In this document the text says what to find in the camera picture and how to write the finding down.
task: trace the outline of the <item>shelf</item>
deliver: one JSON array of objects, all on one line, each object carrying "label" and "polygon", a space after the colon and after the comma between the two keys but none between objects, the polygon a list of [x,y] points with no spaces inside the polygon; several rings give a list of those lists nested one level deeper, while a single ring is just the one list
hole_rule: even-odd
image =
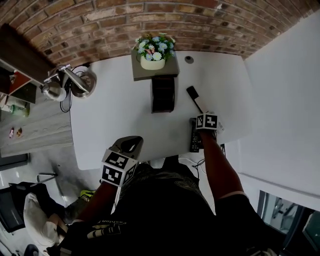
[{"label": "shelf", "polygon": [[28,102],[28,103],[36,103],[36,93],[37,93],[37,87],[32,83],[27,83],[20,89],[16,90],[10,96],[15,97],[19,100]]},{"label": "shelf", "polygon": [[169,58],[164,68],[159,70],[146,70],[140,64],[141,55],[137,53],[136,50],[131,51],[131,62],[132,62],[132,73],[133,73],[133,80],[140,81],[151,79],[154,76],[173,76],[176,78],[179,74],[179,66],[177,62],[177,58],[171,57]]},{"label": "shelf", "polygon": [[0,74],[0,93],[9,94],[11,81],[10,78],[6,75]]},{"label": "shelf", "polygon": [[14,75],[15,75],[15,79],[14,79],[14,82],[10,85],[9,95],[12,95],[16,90],[18,90],[19,88],[23,87],[24,85],[26,85],[31,81],[29,77],[19,72],[15,72]]}]

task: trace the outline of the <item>yellow shoe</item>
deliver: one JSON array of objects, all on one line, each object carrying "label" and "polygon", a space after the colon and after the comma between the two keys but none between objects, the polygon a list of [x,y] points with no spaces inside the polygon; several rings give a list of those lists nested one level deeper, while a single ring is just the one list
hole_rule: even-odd
[{"label": "yellow shoe", "polygon": [[85,201],[87,201],[87,202],[89,202],[95,192],[96,192],[95,190],[93,190],[93,191],[82,190],[81,193],[80,193],[80,198],[85,200]]}]

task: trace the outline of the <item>remote control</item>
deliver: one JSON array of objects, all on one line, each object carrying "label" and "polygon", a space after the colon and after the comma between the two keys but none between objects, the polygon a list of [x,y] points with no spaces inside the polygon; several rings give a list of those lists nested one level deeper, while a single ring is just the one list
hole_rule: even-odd
[{"label": "remote control", "polygon": [[196,129],[196,118],[190,118],[191,122],[191,142],[190,142],[190,152],[198,153],[199,152],[199,132]]}]

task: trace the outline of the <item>brick wall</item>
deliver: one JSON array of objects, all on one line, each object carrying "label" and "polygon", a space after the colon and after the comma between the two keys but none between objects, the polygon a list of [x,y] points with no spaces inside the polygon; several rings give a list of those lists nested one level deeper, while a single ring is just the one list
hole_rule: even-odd
[{"label": "brick wall", "polygon": [[54,64],[128,55],[144,32],[168,33],[177,51],[246,58],[319,8],[316,0],[4,0],[0,25]]}]

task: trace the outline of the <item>cable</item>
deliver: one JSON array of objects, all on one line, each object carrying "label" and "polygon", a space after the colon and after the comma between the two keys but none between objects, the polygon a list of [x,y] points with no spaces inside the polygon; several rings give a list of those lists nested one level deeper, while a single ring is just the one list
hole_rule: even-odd
[{"label": "cable", "polygon": [[9,248],[8,248],[1,240],[0,240],[0,244],[2,244],[3,247],[6,248],[6,250],[7,250],[11,255],[15,255],[15,254],[13,254],[13,253],[9,250]]},{"label": "cable", "polygon": [[201,168],[201,165],[205,162],[205,159],[200,160],[196,165],[192,165],[193,168],[196,169],[197,173],[198,173],[198,179],[199,179],[199,170],[198,167]]},{"label": "cable", "polygon": [[116,203],[116,202],[117,202],[117,198],[119,198],[119,196],[120,196],[120,193],[121,193],[121,189],[119,190],[119,192],[118,191],[116,192],[114,203],[113,203],[114,204],[114,208],[117,207],[118,203]]},{"label": "cable", "polygon": [[[6,96],[7,96],[7,95],[5,95],[4,93],[0,93],[0,101],[2,101]],[[5,107],[6,101],[7,101],[7,100],[4,101],[4,105],[3,105],[3,107],[0,107],[0,110],[2,110],[2,109]]]},{"label": "cable", "polygon": [[181,157],[181,158],[179,158],[179,160],[180,160],[180,159],[188,160],[189,162],[195,164],[195,165],[192,165],[192,167],[193,167],[193,168],[195,168],[195,166],[197,167],[197,168],[195,168],[195,169],[196,169],[196,171],[198,172],[198,179],[199,179],[199,170],[198,170],[198,167],[200,167],[201,171],[202,171],[204,174],[207,174],[206,172],[204,172],[204,170],[203,170],[202,167],[201,167],[201,165],[205,162],[205,159],[201,159],[199,162],[194,162],[194,161],[192,161],[192,160],[190,160],[189,158],[186,158],[186,157]]},{"label": "cable", "polygon": [[[77,75],[78,73],[84,73],[84,72],[83,71],[78,71],[75,74]],[[65,99],[63,101],[60,101],[60,109],[61,109],[61,111],[63,113],[68,113],[70,111],[70,109],[71,109],[71,106],[72,106],[72,93],[71,93],[71,85],[72,85],[72,83],[73,83],[72,80],[70,78],[68,78],[66,80],[65,84],[64,84],[64,89],[66,91],[65,99],[69,98],[69,109],[65,109],[64,106],[63,106],[63,102],[64,102]]]}]

